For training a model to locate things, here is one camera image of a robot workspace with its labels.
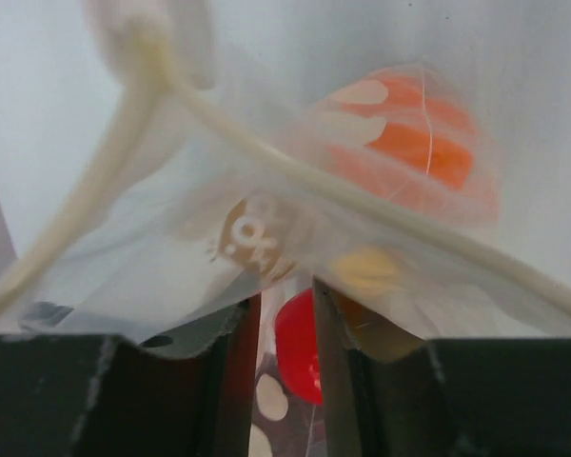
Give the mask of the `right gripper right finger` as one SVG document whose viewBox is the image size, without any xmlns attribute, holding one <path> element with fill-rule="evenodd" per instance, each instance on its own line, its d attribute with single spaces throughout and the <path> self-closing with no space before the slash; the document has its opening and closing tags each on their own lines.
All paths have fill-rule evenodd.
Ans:
<svg viewBox="0 0 571 457">
<path fill-rule="evenodd" d="M 313 285 L 331 456 L 571 456 L 571 338 L 422 341 Z"/>
</svg>

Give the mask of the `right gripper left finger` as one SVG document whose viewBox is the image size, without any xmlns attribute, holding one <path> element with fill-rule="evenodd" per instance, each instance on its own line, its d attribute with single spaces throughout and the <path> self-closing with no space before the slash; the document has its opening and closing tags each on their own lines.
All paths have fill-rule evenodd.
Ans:
<svg viewBox="0 0 571 457">
<path fill-rule="evenodd" d="M 261 303 L 176 328 L 0 334 L 0 456 L 244 456 Z"/>
</svg>

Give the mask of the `clear polka dot zip bag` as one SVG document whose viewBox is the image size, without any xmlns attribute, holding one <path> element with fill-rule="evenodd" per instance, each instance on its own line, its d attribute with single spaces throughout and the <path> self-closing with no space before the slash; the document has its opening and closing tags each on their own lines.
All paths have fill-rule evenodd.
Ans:
<svg viewBox="0 0 571 457">
<path fill-rule="evenodd" d="M 571 1 L 0 1 L 0 139 L 38 128 L 62 206 L 0 276 L 0 334 L 149 347 L 261 303 L 248 452 L 327 452 L 324 404 L 293 394 L 275 318 L 322 282 L 406 333 L 571 338 Z M 331 173 L 309 116 L 372 71 L 421 64 L 490 147 L 497 222 L 462 227 Z M 392 255 L 401 287 L 330 270 Z"/>
</svg>

